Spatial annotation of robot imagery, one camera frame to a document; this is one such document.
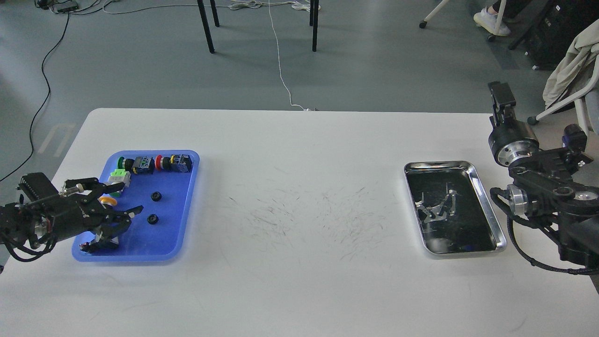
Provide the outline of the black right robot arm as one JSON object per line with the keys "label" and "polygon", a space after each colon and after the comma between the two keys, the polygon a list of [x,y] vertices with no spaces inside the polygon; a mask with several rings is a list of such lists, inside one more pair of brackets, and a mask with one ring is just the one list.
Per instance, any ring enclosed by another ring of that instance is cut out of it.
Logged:
{"label": "black right robot arm", "polygon": [[[598,188],[573,181],[592,162],[585,153],[587,136],[577,124],[565,127],[563,147],[542,150],[529,124],[515,117],[516,100],[507,83],[488,83],[493,100],[488,143],[497,164],[508,168],[513,183],[491,188],[490,196],[507,216],[509,237],[531,265],[572,275],[598,273]],[[579,265],[563,269],[541,263],[522,251],[513,224],[541,230],[557,245],[560,259]]]}

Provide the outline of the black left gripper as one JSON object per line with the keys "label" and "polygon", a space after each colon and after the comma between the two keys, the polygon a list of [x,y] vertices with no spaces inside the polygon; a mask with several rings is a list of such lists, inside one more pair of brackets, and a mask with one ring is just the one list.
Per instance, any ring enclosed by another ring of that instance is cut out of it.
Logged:
{"label": "black left gripper", "polygon": [[[96,177],[66,180],[64,196],[44,203],[44,213],[51,219],[51,232],[58,241],[63,241],[84,232],[93,232],[95,241],[105,243],[126,232],[132,218],[144,209],[143,205],[118,211],[101,208],[98,198],[124,189],[124,182],[105,184]],[[92,201],[81,204],[81,201]]]}

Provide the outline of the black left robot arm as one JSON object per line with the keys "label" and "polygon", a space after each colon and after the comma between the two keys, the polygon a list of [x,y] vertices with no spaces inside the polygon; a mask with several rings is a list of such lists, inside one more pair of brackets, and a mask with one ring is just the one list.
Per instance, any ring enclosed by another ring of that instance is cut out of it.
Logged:
{"label": "black left robot arm", "polygon": [[84,232],[93,233],[94,239],[82,243],[81,251],[115,249],[117,238],[143,210],[138,205],[119,211],[115,200],[103,200],[103,195],[123,187],[123,182],[106,185],[90,177],[65,181],[62,190],[57,190],[41,172],[24,175],[18,185],[19,201],[1,207],[1,243],[19,262],[25,258],[17,251],[30,254],[32,262],[49,254],[59,241]]}

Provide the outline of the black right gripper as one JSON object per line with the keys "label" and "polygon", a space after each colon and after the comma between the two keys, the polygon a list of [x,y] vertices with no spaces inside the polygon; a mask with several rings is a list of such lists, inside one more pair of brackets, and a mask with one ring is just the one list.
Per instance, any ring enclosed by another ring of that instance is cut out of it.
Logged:
{"label": "black right gripper", "polygon": [[512,162],[537,153],[539,141],[529,124],[515,116],[516,100],[507,82],[488,83],[492,96],[493,127],[488,138],[492,156],[497,164],[508,167]]}

